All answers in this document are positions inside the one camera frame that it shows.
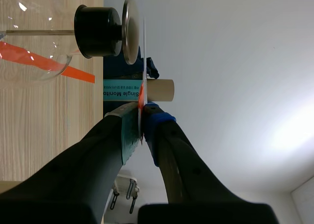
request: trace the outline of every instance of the orange plastic strip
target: orange plastic strip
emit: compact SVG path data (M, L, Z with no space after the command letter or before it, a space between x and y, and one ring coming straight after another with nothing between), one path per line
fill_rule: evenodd
M64 65L35 53L29 52L24 48L17 47L6 42L0 42L0 59L12 61L19 64L36 66L45 71L61 71ZM95 76L87 72L68 66L62 75L95 83Z

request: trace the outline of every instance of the silver disc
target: silver disc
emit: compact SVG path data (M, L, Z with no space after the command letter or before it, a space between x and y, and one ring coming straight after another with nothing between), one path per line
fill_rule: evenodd
M139 44L139 14L134 0L125 0L122 14L122 48L126 63L137 59Z

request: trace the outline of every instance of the wooden surface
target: wooden surface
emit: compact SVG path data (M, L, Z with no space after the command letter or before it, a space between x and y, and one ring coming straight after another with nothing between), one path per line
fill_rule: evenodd
M104 0L62 0L76 8ZM103 115L103 61L75 56L71 66L96 84L58 76L44 85L0 90L0 180L22 181L79 141Z

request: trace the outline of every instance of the metal prong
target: metal prong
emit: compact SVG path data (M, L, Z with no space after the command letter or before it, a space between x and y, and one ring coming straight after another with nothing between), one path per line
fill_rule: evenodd
M74 35L74 30L6 30L0 33L7 36Z

